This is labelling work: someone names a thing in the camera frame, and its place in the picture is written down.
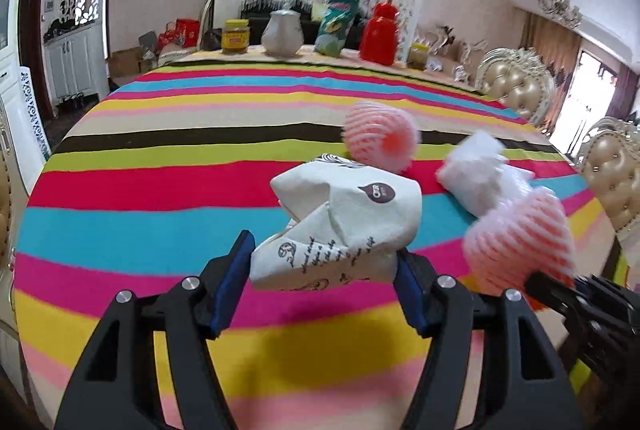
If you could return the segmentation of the pink foam fruit net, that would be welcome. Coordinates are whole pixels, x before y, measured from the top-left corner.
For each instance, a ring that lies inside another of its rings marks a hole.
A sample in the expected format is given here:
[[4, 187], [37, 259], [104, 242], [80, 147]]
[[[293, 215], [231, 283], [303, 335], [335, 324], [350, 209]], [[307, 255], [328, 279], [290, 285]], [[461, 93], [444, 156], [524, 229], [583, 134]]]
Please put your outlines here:
[[346, 115], [342, 138], [358, 163], [401, 173], [416, 155], [421, 131], [413, 116], [403, 109], [360, 101]]
[[542, 272], [570, 286], [575, 245], [559, 198], [546, 187], [503, 203], [477, 219], [462, 242], [480, 291], [500, 295], [524, 291], [530, 274]]

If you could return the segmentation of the white foam sheet piece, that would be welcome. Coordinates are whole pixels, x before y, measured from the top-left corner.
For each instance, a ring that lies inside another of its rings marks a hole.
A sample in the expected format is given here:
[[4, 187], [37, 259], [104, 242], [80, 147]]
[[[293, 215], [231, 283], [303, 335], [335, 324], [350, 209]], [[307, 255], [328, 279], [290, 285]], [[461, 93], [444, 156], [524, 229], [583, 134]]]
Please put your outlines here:
[[506, 146], [485, 131], [468, 135], [436, 171], [439, 184], [474, 217], [533, 190], [533, 172], [509, 164]]

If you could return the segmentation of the white paper bag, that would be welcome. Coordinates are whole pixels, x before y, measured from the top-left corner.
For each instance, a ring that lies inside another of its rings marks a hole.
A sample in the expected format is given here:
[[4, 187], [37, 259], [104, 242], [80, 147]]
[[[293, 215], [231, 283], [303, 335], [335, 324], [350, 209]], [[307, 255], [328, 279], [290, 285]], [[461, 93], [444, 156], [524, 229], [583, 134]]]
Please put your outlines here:
[[416, 237], [422, 191], [416, 181], [323, 154], [270, 181], [286, 228], [255, 248], [258, 291], [325, 291], [350, 283], [392, 283], [396, 253]]

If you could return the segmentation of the beige tufted chair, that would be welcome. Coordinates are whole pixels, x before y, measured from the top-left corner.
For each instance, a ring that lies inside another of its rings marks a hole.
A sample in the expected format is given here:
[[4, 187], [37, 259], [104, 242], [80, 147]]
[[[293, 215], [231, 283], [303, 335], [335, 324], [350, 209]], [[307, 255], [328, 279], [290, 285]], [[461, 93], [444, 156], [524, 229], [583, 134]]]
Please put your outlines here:
[[599, 119], [582, 139], [575, 164], [611, 220], [629, 265], [638, 265], [639, 127], [609, 116]]
[[554, 96], [551, 73], [533, 48], [489, 50], [480, 64], [474, 87], [539, 127]]

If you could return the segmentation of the striped colourful tablecloth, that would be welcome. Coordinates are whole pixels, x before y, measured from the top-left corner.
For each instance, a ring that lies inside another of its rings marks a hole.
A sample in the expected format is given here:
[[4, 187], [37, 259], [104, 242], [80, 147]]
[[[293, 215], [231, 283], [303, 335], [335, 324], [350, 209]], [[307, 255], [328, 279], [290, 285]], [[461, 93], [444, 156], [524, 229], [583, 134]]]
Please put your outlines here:
[[288, 61], [198, 53], [120, 87], [70, 129], [38, 178], [18, 235], [18, 333], [43, 419], [58, 413], [82, 349], [123, 289], [160, 294], [254, 234], [257, 268], [231, 326], [210, 346], [243, 429], [391, 429], [405, 415], [426, 340], [364, 256], [388, 233], [383, 189], [334, 192], [306, 164], [347, 158], [357, 104], [393, 106], [421, 131], [406, 177], [422, 205], [409, 248], [469, 288], [474, 217], [438, 181], [468, 135], [552, 190], [578, 272], [628, 271], [608, 215], [582, 176], [513, 109], [414, 71], [311, 54]]

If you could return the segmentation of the brown curtains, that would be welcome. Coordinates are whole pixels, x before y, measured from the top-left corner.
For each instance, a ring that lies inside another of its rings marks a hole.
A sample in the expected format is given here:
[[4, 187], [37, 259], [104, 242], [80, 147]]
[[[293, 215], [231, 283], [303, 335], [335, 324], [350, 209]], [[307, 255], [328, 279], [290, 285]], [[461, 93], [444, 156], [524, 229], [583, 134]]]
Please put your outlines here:
[[582, 37], [561, 24], [528, 12], [520, 46], [533, 48], [553, 78], [553, 96], [541, 123], [542, 131], [552, 135], [572, 83]]

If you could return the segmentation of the ornate sofa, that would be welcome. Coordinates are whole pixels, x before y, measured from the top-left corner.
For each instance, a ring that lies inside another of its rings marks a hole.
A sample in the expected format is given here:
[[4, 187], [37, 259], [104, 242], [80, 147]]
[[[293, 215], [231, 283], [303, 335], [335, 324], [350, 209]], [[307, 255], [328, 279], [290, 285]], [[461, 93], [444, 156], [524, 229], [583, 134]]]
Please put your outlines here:
[[427, 48], [425, 71], [440, 73], [464, 84], [470, 82], [478, 59], [488, 50], [486, 39], [479, 42], [457, 39], [454, 29], [447, 25], [436, 25], [431, 31], [417, 31], [414, 41]]

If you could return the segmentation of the small yellow lid jar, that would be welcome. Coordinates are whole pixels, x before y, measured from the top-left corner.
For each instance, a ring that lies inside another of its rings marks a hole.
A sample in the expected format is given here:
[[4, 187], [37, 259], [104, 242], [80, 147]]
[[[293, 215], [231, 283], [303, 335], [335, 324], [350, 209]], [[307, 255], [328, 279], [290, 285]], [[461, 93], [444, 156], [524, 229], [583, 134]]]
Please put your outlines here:
[[409, 49], [407, 58], [408, 68], [413, 68], [417, 71], [424, 71], [427, 65], [428, 56], [430, 55], [431, 47], [422, 42], [413, 42]]

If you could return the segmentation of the chandelier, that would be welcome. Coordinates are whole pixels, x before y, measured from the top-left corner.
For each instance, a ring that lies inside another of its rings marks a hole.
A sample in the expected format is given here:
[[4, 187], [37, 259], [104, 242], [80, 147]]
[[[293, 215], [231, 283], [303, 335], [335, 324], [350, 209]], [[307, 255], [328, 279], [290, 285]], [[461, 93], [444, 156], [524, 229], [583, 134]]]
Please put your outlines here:
[[582, 23], [580, 9], [570, 0], [538, 0], [538, 6], [551, 20], [570, 30], [574, 30]]

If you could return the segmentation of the red thermos jug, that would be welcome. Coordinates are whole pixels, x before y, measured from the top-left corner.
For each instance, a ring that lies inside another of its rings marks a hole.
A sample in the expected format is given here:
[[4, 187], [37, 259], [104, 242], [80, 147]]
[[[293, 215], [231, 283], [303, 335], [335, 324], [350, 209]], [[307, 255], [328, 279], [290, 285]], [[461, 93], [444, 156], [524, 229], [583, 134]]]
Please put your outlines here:
[[393, 65], [398, 46], [397, 8], [389, 2], [374, 7], [373, 16], [364, 27], [360, 57], [379, 65]]

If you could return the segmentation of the white cabinet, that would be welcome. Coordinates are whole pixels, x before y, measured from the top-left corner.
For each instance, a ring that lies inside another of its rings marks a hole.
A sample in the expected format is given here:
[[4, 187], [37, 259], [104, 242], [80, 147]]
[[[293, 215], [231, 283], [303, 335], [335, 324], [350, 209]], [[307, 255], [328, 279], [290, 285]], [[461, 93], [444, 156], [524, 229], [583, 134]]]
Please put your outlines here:
[[100, 23], [86, 24], [46, 42], [43, 53], [53, 105], [74, 94], [96, 94], [102, 100], [110, 93]]

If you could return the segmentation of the green snack bag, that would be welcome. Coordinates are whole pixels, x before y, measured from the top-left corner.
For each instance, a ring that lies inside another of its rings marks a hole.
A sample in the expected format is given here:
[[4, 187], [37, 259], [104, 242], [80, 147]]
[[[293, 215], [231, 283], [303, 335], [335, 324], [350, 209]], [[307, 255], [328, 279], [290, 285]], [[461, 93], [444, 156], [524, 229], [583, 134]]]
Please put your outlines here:
[[337, 58], [358, 12], [358, 0], [329, 0], [322, 16], [314, 50], [324, 56]]

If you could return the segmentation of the red shopping bag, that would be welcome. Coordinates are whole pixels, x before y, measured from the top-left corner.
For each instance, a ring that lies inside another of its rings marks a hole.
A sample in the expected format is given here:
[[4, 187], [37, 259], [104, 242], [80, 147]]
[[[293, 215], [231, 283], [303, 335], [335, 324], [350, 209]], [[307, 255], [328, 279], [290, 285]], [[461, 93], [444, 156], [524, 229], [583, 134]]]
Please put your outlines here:
[[162, 51], [169, 44], [181, 48], [192, 48], [198, 44], [200, 22], [193, 19], [177, 19], [165, 26], [165, 31], [157, 38], [157, 50]]

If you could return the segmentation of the yellow lidded jar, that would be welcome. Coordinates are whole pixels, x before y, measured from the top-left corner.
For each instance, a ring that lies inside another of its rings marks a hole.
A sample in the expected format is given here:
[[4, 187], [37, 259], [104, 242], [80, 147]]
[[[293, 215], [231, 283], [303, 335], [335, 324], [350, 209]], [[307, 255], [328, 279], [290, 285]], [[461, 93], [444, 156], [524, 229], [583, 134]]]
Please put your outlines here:
[[250, 26], [246, 19], [230, 19], [224, 22], [221, 49], [226, 54], [244, 53], [250, 46]]

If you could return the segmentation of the lace covered sideboard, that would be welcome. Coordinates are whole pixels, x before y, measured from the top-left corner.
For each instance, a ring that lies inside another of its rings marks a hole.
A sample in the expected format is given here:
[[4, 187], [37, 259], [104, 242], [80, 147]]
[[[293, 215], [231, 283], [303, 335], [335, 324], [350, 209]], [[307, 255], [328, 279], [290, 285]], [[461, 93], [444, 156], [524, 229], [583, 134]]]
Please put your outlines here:
[[[356, 0], [358, 10], [354, 24], [347, 35], [347, 49], [358, 50], [363, 28], [372, 16], [374, 6], [380, 0]], [[313, 45], [317, 38], [321, 16], [329, 0], [239, 0], [241, 19], [248, 21], [250, 44], [260, 45], [262, 34], [270, 20], [270, 14], [280, 9], [291, 9], [300, 15], [300, 24], [304, 35], [304, 44]]]

